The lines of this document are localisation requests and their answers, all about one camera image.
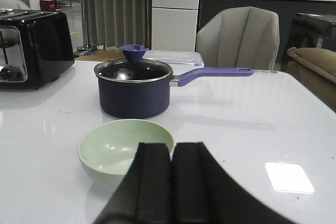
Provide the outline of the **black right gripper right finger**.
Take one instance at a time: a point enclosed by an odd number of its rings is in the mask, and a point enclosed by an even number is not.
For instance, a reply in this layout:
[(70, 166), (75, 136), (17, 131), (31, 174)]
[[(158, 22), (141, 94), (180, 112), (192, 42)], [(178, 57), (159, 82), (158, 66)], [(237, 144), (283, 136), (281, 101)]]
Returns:
[(236, 183), (204, 143), (178, 143), (173, 160), (173, 223), (292, 223)]

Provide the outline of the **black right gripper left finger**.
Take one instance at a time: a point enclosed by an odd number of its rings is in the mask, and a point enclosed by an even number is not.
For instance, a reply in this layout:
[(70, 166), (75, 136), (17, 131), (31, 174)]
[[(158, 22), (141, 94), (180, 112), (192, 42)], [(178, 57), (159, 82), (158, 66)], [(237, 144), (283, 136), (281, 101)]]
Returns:
[(164, 143), (140, 143), (122, 182), (94, 223), (170, 223), (170, 153)]

